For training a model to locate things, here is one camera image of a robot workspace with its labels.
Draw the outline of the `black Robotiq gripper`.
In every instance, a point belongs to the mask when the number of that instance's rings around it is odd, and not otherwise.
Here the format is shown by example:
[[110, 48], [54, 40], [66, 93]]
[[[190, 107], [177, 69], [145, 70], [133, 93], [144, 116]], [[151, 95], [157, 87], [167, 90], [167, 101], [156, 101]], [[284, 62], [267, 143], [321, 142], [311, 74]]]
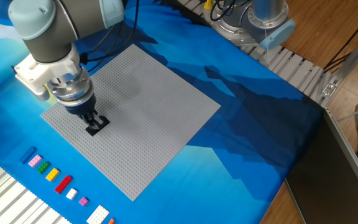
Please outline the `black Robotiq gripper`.
[[97, 130], [99, 129], [99, 126], [104, 124], [104, 121], [96, 112], [96, 97], [94, 94], [92, 94], [87, 100], [82, 98], [81, 102], [64, 101], [63, 106], [69, 113], [81, 116], [81, 119], [90, 129]]

